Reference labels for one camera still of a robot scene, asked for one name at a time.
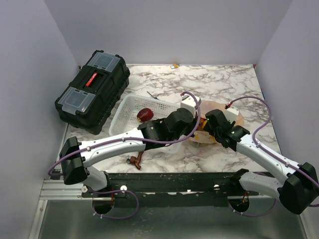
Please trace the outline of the orange translucent plastic bag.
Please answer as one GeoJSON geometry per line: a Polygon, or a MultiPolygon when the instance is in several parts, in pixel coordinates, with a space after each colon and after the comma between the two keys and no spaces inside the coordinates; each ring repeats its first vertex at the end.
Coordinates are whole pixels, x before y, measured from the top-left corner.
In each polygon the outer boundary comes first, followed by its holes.
{"type": "MultiPolygon", "coordinates": [[[[197,127],[197,130],[194,133],[194,137],[190,137],[189,140],[192,142],[196,142],[198,144],[215,144],[217,141],[213,136],[211,136],[208,132],[203,131],[202,129],[202,123],[206,120],[205,114],[208,113],[211,110],[221,110],[224,111],[226,108],[225,104],[221,104],[215,101],[203,101],[200,104],[200,110],[201,110],[201,118],[199,126],[197,127]]],[[[244,117],[240,113],[240,118],[237,122],[235,122],[235,125],[244,125],[244,117]]]]}

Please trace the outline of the red fake apple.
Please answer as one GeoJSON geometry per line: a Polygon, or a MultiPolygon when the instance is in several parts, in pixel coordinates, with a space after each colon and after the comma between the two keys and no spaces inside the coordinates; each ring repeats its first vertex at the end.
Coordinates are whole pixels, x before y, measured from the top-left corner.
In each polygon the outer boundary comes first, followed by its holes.
{"type": "Polygon", "coordinates": [[[151,120],[154,117],[154,113],[149,108],[141,109],[137,114],[137,119],[139,122],[146,122],[151,120]]]}

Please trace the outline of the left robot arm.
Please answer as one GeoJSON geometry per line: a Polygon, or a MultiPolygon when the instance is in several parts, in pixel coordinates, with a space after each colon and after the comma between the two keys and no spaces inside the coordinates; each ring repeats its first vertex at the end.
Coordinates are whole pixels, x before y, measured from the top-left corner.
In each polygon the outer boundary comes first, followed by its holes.
{"type": "Polygon", "coordinates": [[[94,168],[94,164],[125,153],[179,143],[193,135],[197,122],[197,114],[179,108],[166,118],[144,122],[128,132],[96,142],[79,142],[77,137],[71,137],[65,141],[59,154],[64,184],[84,183],[98,196],[107,196],[111,189],[108,176],[94,168]]]}

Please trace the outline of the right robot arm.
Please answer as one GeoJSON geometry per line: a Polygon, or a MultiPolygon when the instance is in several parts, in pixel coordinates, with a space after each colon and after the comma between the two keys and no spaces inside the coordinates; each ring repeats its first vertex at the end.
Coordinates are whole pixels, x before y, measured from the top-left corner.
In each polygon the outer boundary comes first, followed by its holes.
{"type": "Polygon", "coordinates": [[[221,110],[206,113],[203,129],[225,148],[239,152],[266,169],[271,177],[242,170],[229,183],[230,191],[241,195],[254,191],[270,196],[294,214],[301,214],[319,196],[316,169],[309,163],[289,160],[258,141],[240,125],[230,122],[221,110]]]}

